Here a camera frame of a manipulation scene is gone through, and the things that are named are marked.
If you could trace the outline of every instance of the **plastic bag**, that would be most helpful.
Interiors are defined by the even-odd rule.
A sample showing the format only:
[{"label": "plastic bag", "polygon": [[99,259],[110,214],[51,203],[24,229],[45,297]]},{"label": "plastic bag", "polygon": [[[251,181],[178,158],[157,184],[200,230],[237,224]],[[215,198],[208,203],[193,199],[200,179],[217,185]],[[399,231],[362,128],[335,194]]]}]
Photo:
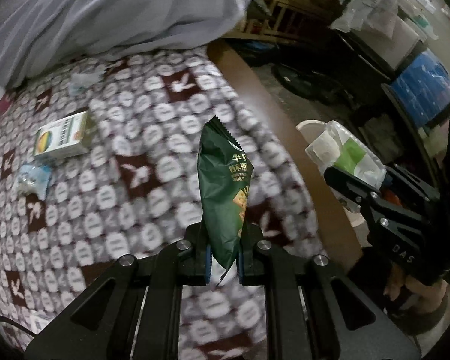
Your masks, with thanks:
[{"label": "plastic bag", "polygon": [[75,97],[80,93],[84,93],[90,86],[99,83],[104,76],[104,71],[96,71],[94,73],[73,73],[68,84],[68,94]]},{"label": "plastic bag", "polygon": [[387,173],[382,161],[355,135],[336,121],[305,150],[323,174],[333,165],[379,189]]},{"label": "plastic bag", "polygon": [[51,174],[52,170],[47,165],[22,165],[17,175],[17,192],[22,195],[34,193],[44,202]]},{"label": "plastic bag", "polygon": [[342,32],[375,30],[391,39],[397,12],[398,0],[350,0],[341,17],[330,28]]}]

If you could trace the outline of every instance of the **white plastic bag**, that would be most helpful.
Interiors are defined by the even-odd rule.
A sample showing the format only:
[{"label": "white plastic bag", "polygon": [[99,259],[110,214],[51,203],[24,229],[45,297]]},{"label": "white plastic bag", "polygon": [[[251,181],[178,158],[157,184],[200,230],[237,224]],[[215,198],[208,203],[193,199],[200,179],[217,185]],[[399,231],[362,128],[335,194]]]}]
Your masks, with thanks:
[{"label": "white plastic bag", "polygon": [[350,0],[341,17],[330,28],[342,32],[378,31],[391,39],[397,12],[398,0]]},{"label": "white plastic bag", "polygon": [[387,173],[382,161],[355,135],[336,121],[327,123],[325,131],[305,150],[323,174],[336,165],[377,189]]}]

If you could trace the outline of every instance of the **cardboard box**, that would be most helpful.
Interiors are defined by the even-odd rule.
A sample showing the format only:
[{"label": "cardboard box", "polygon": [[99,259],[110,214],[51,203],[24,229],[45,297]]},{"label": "cardboard box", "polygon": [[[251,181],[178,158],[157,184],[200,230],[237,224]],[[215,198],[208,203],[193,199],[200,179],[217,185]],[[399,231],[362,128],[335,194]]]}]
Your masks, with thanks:
[{"label": "cardboard box", "polygon": [[88,111],[42,126],[35,138],[34,157],[56,160],[89,152],[95,122]]}]

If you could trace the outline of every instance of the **green bag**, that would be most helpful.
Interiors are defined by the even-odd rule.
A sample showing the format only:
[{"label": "green bag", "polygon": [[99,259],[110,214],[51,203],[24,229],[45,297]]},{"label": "green bag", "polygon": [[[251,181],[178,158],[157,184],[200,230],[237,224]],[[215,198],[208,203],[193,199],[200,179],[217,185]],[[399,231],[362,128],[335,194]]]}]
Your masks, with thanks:
[{"label": "green bag", "polygon": [[200,137],[198,181],[211,252],[226,271],[239,251],[252,172],[245,152],[215,115]]}]

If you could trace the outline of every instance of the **black cable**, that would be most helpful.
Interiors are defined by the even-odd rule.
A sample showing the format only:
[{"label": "black cable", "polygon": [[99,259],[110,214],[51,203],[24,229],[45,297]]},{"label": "black cable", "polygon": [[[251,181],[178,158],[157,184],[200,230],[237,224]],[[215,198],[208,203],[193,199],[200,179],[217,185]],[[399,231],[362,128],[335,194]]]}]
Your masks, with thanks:
[{"label": "black cable", "polygon": [[36,337],[36,334],[34,332],[32,332],[31,330],[28,330],[25,326],[20,325],[18,322],[15,322],[14,320],[12,320],[10,318],[4,317],[3,315],[0,315],[0,322],[8,323],[9,325],[13,325],[13,326],[19,328],[20,330],[22,330],[22,332],[25,332],[32,337]]}]

